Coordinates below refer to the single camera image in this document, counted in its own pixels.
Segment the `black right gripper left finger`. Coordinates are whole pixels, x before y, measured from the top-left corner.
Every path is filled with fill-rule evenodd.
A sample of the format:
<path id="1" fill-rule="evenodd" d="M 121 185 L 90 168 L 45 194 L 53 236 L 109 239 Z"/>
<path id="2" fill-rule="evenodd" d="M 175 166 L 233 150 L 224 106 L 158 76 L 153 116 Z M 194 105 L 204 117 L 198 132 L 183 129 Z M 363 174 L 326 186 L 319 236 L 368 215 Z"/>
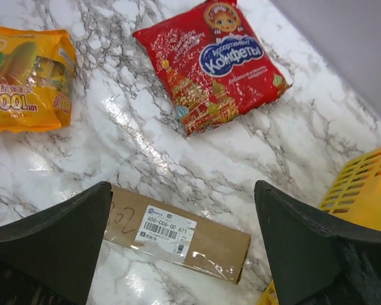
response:
<path id="1" fill-rule="evenodd" d="M 0 304 L 86 304 L 112 201 L 99 182 L 0 227 Z"/>

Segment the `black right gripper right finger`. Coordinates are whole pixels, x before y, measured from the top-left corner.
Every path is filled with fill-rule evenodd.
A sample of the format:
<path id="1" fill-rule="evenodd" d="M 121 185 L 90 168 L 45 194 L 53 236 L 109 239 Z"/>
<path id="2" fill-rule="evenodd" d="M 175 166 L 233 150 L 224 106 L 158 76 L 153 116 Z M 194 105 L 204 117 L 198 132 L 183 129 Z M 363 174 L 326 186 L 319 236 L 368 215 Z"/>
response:
<path id="1" fill-rule="evenodd" d="M 280 304 L 381 304 L 381 232 L 325 213 L 264 180 L 255 205 Z"/>

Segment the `brown cardboard express box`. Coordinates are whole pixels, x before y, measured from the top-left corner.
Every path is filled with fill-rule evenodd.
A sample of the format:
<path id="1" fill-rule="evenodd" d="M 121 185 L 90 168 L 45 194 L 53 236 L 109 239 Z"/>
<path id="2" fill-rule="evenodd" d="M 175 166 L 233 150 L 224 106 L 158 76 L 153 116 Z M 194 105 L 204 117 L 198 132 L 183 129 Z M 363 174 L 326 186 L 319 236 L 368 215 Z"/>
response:
<path id="1" fill-rule="evenodd" d="M 104 238 L 235 285 L 251 243 L 248 233 L 118 186 Z"/>

